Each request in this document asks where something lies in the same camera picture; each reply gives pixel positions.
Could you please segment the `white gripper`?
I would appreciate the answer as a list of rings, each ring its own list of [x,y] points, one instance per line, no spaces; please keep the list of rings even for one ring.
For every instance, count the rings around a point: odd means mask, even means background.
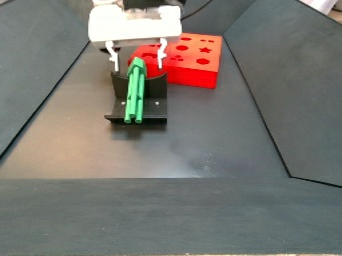
[[[89,12],[88,37],[92,42],[105,42],[113,71],[119,71],[119,48],[113,42],[131,40],[155,40],[159,43],[158,68],[163,68],[167,47],[166,38],[182,34],[180,8],[164,5],[158,8],[124,11],[117,5],[96,6]]]

